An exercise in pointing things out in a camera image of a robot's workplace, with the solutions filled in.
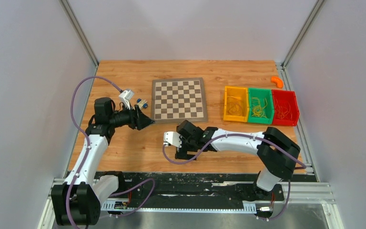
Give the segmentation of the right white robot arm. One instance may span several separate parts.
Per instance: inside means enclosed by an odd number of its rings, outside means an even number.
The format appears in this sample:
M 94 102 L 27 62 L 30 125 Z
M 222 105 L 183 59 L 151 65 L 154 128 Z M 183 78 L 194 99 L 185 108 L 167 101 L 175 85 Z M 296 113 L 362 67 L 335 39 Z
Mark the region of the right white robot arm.
M 176 131 L 164 133 L 163 144 L 176 148 L 174 164 L 186 164 L 207 151 L 235 151 L 258 156 L 264 168 L 256 179 L 253 192 L 259 199 L 271 195 L 276 183 L 290 180 L 295 170 L 305 168 L 298 159 L 298 144 L 272 126 L 261 132 L 243 133 L 212 126 L 202 129 L 185 120 Z

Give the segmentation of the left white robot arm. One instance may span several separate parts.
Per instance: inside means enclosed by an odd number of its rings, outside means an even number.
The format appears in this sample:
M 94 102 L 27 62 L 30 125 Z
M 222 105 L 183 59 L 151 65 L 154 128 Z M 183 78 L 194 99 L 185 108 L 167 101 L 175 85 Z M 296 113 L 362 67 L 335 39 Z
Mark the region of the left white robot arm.
M 94 111 L 83 132 L 84 145 L 74 168 L 62 184 L 54 185 L 51 190 L 56 222 L 61 226 L 95 225 L 107 198 L 111 194 L 116 198 L 125 195 L 127 185 L 121 181 L 120 174 L 105 175 L 98 183 L 93 183 L 99 162 L 116 128 L 126 125 L 142 130 L 154 124 L 139 105 L 117 111 L 109 97 L 96 99 Z

